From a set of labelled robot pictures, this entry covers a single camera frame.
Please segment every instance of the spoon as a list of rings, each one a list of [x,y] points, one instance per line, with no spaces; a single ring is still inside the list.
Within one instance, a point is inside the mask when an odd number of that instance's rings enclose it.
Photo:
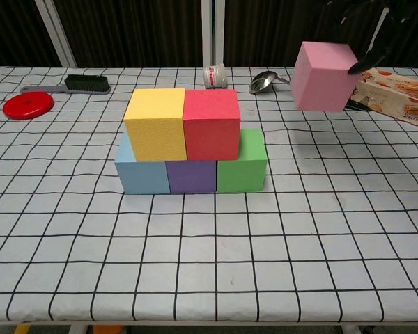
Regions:
[[[249,85],[249,92],[251,94],[256,94],[267,88],[275,79],[283,82],[284,84],[289,84],[290,82],[276,72],[273,71],[264,71],[260,74],[257,74]]]

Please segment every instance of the checkered tablecloth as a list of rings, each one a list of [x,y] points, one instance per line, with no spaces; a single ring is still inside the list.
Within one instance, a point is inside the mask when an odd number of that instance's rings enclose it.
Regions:
[[[201,70],[0,67],[0,321],[418,322],[418,127],[295,111],[283,84],[250,95],[263,70],[228,69],[242,127],[264,133],[261,193],[124,196],[133,89],[203,88]],[[21,86],[68,73],[112,92],[3,115]]]

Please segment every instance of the foam block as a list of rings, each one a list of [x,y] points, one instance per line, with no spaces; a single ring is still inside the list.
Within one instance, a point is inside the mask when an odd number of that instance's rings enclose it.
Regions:
[[[165,162],[137,162],[127,132],[122,135],[115,165],[126,194],[170,193]]]
[[[124,115],[137,161],[186,160],[184,88],[135,89]]]
[[[240,108],[234,89],[186,90],[184,133],[188,160],[235,160]]]
[[[218,161],[217,192],[261,191],[267,161],[262,133],[255,129],[242,129],[237,160]]]
[[[214,193],[216,161],[166,162],[172,193]]]
[[[343,111],[360,78],[347,74],[356,62],[347,44],[303,42],[291,77],[296,108]]]

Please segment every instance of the red cube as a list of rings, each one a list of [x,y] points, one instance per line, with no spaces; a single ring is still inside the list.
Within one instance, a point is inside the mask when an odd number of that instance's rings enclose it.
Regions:
[[[234,89],[186,90],[183,113],[187,160],[236,160],[240,107]]]

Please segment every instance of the red plastic lid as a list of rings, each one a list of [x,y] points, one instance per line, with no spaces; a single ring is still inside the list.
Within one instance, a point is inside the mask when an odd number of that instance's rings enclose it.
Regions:
[[[29,92],[14,96],[3,106],[3,112],[13,120],[28,120],[43,115],[54,105],[50,94]]]

